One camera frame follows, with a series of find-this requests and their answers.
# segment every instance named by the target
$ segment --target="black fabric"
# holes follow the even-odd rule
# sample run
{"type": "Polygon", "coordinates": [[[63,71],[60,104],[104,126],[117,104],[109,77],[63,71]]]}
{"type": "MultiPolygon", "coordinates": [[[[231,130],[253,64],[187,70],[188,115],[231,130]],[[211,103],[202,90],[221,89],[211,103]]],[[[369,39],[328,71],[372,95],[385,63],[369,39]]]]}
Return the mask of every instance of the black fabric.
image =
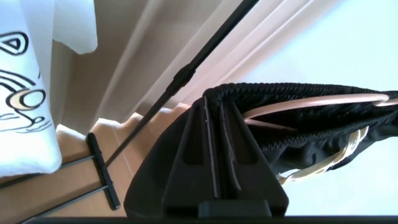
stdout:
{"type": "MultiPolygon", "coordinates": [[[[220,102],[230,98],[239,111],[273,103],[313,96],[342,95],[353,93],[383,93],[391,99],[398,98],[398,91],[374,91],[339,85],[311,85],[294,83],[276,84],[226,84],[204,92],[210,104],[211,115],[216,119],[220,102]]],[[[124,207],[129,215],[129,203],[151,203],[145,214],[133,211],[135,216],[156,217],[161,213],[160,203],[178,145],[187,122],[189,110],[178,117],[158,138],[134,177],[127,192],[124,207]],[[139,186],[134,182],[141,181],[139,186]],[[132,192],[150,192],[137,195],[132,192]]],[[[268,114],[256,119],[296,128],[298,131],[269,129],[249,126],[273,173],[309,167],[337,153],[354,131],[369,126],[369,131],[357,150],[333,166],[337,169],[351,162],[376,141],[398,136],[398,106],[376,107],[372,103],[317,106],[268,114]]]]}

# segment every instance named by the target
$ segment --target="drawstring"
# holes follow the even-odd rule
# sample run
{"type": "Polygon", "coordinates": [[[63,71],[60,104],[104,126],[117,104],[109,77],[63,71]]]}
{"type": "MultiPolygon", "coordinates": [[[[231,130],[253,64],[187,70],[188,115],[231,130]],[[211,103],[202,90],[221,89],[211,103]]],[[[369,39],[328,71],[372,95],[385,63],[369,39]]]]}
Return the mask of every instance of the drawstring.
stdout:
{"type": "Polygon", "coordinates": [[[287,182],[296,182],[298,180],[302,180],[306,177],[310,177],[314,174],[321,174],[326,172],[330,167],[334,166],[335,164],[341,162],[343,159],[350,156],[355,149],[358,147],[359,143],[365,138],[366,134],[368,133],[369,126],[360,129],[354,133],[349,135],[347,145],[337,152],[335,155],[330,156],[321,162],[314,164],[308,168],[299,170],[294,172],[293,174],[288,175],[287,177],[282,177],[281,174],[276,175],[279,183],[284,185],[287,182]]]}

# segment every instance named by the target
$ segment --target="plastic hanger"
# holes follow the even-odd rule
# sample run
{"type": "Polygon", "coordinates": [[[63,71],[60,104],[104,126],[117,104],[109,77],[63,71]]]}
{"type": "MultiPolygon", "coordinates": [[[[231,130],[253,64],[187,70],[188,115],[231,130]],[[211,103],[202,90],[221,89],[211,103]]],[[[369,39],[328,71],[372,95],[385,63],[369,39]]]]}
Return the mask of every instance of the plastic hanger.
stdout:
{"type": "Polygon", "coordinates": [[[378,93],[361,93],[361,94],[345,94],[332,96],[316,96],[304,99],[290,100],[281,103],[274,103],[271,105],[260,106],[258,108],[249,110],[243,114],[243,119],[247,124],[256,126],[263,126],[276,129],[288,129],[295,131],[295,128],[281,126],[278,124],[257,121],[252,118],[257,116],[271,114],[275,112],[308,108],[313,106],[339,105],[345,103],[365,103],[373,102],[374,106],[393,106],[398,105],[398,99],[390,100],[388,95],[378,93]]]}

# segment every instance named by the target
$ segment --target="floor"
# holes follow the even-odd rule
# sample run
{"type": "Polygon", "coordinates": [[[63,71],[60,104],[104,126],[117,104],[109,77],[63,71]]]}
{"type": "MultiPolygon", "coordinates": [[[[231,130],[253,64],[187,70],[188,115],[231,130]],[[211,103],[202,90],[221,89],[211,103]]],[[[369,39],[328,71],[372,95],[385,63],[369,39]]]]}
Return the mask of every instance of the floor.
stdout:
{"type": "MultiPolygon", "coordinates": [[[[161,110],[152,121],[128,145],[124,152],[110,165],[109,174],[121,201],[121,208],[112,211],[105,193],[100,191],[68,207],[51,213],[50,217],[121,217],[126,216],[123,200],[129,184],[156,139],[163,130],[188,106],[178,105],[173,110],[161,110]]],[[[99,119],[91,130],[107,160],[121,141],[134,129],[142,118],[134,114],[123,124],[99,119]]],[[[64,126],[57,128],[58,143],[63,162],[72,161],[90,154],[85,136],[64,126]]],[[[15,177],[2,178],[5,182],[15,177]]],[[[0,190],[0,223],[15,223],[48,209],[65,200],[76,197],[101,185],[94,162],[88,160],[42,175],[31,180],[0,190]]]]}

